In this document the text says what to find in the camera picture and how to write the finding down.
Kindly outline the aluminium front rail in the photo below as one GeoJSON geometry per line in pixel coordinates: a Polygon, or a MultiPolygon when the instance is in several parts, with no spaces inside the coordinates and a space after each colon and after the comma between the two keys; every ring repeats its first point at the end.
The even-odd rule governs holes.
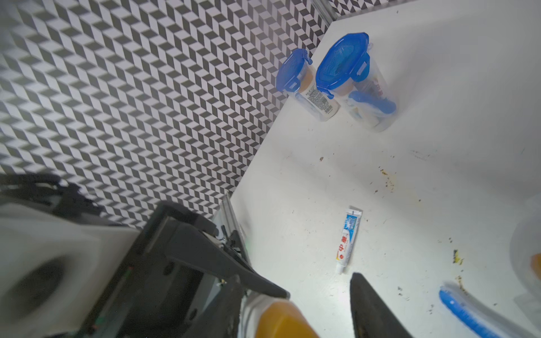
{"type": "Polygon", "coordinates": [[[230,200],[230,194],[225,194],[217,211],[211,218],[217,228],[217,240],[235,251],[250,265],[245,246],[244,230],[240,226],[230,200]]]}

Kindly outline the blue lid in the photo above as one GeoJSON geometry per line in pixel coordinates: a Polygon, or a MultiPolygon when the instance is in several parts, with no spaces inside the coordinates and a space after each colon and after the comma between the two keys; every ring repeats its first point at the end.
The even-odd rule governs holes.
{"type": "Polygon", "coordinates": [[[294,50],[280,66],[276,77],[276,89],[279,92],[295,93],[300,91],[302,81],[307,76],[312,60],[308,51],[294,50]]]}
{"type": "Polygon", "coordinates": [[[318,90],[334,99],[347,95],[353,83],[367,79],[370,72],[369,35],[349,33],[329,49],[316,72],[318,90]]]}

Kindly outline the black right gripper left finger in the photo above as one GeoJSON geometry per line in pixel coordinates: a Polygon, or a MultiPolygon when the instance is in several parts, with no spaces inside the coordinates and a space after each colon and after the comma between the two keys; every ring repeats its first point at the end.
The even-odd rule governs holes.
{"type": "Polygon", "coordinates": [[[244,295],[245,289],[238,275],[227,279],[221,291],[194,321],[183,338],[237,337],[244,295]]]}

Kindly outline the shampoo bottle gold cap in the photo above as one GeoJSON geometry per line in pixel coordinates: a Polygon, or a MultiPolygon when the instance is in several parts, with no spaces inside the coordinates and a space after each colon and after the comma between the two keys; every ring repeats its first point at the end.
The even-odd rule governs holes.
{"type": "Polygon", "coordinates": [[[238,337],[318,337],[290,300],[251,293],[242,305],[238,337]]]}

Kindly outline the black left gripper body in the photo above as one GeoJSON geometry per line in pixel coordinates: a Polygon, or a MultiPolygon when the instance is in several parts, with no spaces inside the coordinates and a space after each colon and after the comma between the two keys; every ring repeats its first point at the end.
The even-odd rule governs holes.
{"type": "Polygon", "coordinates": [[[181,204],[162,201],[77,336],[183,337],[226,280],[183,266],[165,255],[181,223],[203,232],[245,267],[242,256],[217,240],[218,231],[212,221],[181,204]]]}

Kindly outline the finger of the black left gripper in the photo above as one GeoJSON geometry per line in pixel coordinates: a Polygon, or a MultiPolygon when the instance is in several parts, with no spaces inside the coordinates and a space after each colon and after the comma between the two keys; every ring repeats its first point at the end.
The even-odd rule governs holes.
{"type": "Polygon", "coordinates": [[[269,297],[289,297],[289,293],[282,287],[244,267],[191,225],[181,223],[177,227],[166,246],[165,255],[183,266],[222,280],[238,276],[240,284],[248,290],[269,297]]]}

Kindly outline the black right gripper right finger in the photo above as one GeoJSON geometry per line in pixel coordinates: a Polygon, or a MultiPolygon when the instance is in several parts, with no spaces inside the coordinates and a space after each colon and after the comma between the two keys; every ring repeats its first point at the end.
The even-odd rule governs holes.
{"type": "Polygon", "coordinates": [[[356,338],[412,338],[361,273],[352,274],[349,291],[356,338]]]}

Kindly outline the clear plastic cup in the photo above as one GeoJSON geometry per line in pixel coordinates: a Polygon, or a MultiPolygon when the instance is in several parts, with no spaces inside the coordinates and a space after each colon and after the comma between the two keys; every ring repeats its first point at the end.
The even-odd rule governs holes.
{"type": "Polygon", "coordinates": [[[349,114],[366,129],[383,132],[397,118],[399,107],[376,62],[372,61],[368,76],[353,82],[346,95],[349,114]]]}
{"type": "Polygon", "coordinates": [[[340,109],[340,104],[329,99],[316,86],[315,71],[305,64],[293,83],[288,86],[291,94],[315,119],[321,122],[330,120],[340,109]]]}
{"type": "Polygon", "coordinates": [[[533,260],[540,255],[540,209],[521,221],[509,246],[511,267],[525,289],[540,301],[540,268],[533,267],[533,260]]]}

